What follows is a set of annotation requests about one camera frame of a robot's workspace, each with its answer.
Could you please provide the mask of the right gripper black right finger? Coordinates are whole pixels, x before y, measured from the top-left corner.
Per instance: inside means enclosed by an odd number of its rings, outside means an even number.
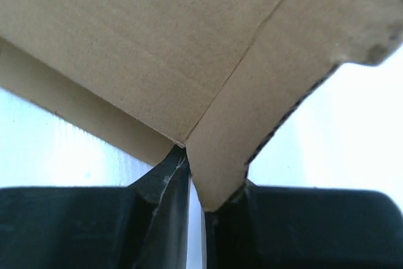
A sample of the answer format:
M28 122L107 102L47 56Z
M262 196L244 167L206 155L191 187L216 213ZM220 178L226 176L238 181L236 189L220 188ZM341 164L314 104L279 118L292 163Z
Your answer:
M378 191L246 185L205 227L206 268L402 267L402 212Z

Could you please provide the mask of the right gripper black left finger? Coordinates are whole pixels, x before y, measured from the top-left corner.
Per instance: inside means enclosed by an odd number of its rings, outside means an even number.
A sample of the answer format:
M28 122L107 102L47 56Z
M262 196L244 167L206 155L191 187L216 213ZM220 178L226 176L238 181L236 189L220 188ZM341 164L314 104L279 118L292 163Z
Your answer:
M1 190L2 268L185 268L190 169L174 147L126 187Z

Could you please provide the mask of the brown cardboard box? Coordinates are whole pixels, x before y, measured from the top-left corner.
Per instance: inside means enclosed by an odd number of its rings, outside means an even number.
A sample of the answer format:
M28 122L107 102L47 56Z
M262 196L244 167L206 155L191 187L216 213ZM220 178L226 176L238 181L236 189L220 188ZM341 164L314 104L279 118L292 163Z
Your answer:
M156 164L185 147L218 209L341 64L402 43L402 0L1 0L1 86Z

